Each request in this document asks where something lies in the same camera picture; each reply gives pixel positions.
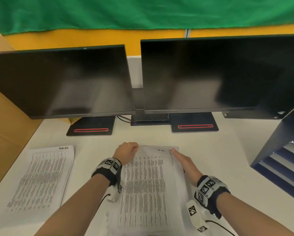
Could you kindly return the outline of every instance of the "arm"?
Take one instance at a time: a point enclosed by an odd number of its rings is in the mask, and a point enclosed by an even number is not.
[[[172,150],[179,160],[193,186],[203,174],[196,168],[191,158]],[[217,198],[217,208],[239,236],[294,236],[294,233],[279,222],[268,217],[252,206],[229,193]]]
[[[125,165],[137,151],[137,143],[123,143],[113,157]],[[103,175],[94,175],[42,225],[35,236],[84,235],[109,184]]]

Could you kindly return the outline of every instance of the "wrist strap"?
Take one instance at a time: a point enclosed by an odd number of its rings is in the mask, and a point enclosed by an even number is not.
[[[218,219],[221,218],[221,213],[217,209],[217,198],[220,194],[230,191],[225,183],[214,176],[204,175],[197,182],[197,190],[194,198],[205,209],[208,209],[211,214],[215,214]]]
[[[121,170],[122,163],[118,159],[109,157],[104,159],[96,167],[96,169],[92,172],[91,177],[95,174],[102,174],[110,181],[109,186],[117,184],[119,187],[121,182]]]

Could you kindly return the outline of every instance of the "monitor screen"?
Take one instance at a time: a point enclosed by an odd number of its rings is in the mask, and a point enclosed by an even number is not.
[[[124,45],[0,52],[0,92],[32,119],[135,111]]]
[[[146,113],[254,109],[294,64],[294,35],[141,40]]]

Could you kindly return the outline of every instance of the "green curtain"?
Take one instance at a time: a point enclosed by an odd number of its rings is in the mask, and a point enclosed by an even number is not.
[[[64,28],[185,29],[294,23],[294,0],[0,0],[3,35]]]

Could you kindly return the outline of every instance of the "white table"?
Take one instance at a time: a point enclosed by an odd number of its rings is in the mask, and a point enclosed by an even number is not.
[[[141,145],[178,146],[204,174],[222,179],[233,195],[294,231],[294,199],[249,166],[235,131],[236,122],[240,123],[240,120],[225,119],[220,112],[213,115],[218,132],[172,133],[169,125],[131,127],[116,119],[112,136],[86,137],[67,137],[69,124],[59,119],[44,120],[0,183],[0,207],[1,196],[7,194],[13,184],[12,176],[20,169],[27,149],[74,146],[75,161],[66,188],[66,201],[90,178],[101,159],[113,155],[119,144],[138,142]],[[248,138],[249,132],[246,132],[245,139]],[[108,207],[108,202],[101,205],[86,235],[104,235],[103,216]],[[229,227],[224,219],[220,223]],[[0,235],[33,235],[41,225],[3,228]],[[211,228],[214,230],[209,235],[229,235],[218,226],[211,225]]]

